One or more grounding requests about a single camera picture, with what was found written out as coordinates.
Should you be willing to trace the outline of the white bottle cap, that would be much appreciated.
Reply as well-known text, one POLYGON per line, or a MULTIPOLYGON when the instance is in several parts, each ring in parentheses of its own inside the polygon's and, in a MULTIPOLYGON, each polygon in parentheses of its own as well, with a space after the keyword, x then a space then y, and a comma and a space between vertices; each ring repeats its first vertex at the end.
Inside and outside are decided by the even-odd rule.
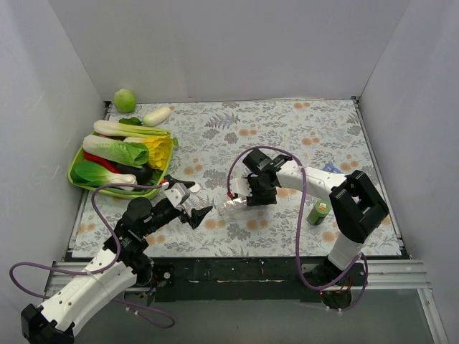
POLYGON ((192 194, 197 194, 200 190, 200 185, 199 184, 194 184, 192 187, 189 188, 189 191, 192 193, 192 194))

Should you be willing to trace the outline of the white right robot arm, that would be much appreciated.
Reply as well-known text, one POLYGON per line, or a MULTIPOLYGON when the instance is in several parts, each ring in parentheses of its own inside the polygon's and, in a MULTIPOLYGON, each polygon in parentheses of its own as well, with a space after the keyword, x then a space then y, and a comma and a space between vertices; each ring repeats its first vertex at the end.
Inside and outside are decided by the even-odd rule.
POLYGON ((370 178, 359 170, 346 175, 305 167, 285 151, 270 158, 254 148, 242 162, 250 174, 243 179, 247 187, 236 194, 244 195, 248 206, 275 204, 279 188, 294 189, 331 205, 339 237, 323 262, 311 272, 301 272, 301 278, 315 288, 344 283, 363 257, 361 248, 389 214, 370 178))

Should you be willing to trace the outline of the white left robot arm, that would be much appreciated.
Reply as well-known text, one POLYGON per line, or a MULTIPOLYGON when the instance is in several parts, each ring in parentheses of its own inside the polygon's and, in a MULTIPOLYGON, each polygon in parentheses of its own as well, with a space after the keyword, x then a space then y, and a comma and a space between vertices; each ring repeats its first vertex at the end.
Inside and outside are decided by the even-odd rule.
POLYGON ((129 202, 103 248, 55 295, 21 312, 22 335, 29 343, 73 343, 86 322, 125 289, 150 285, 156 279, 153 260, 145 254, 147 236, 174 219, 197 228, 211 206, 187 210, 194 187, 167 175, 157 185, 164 199, 152 204, 145 197, 129 202))

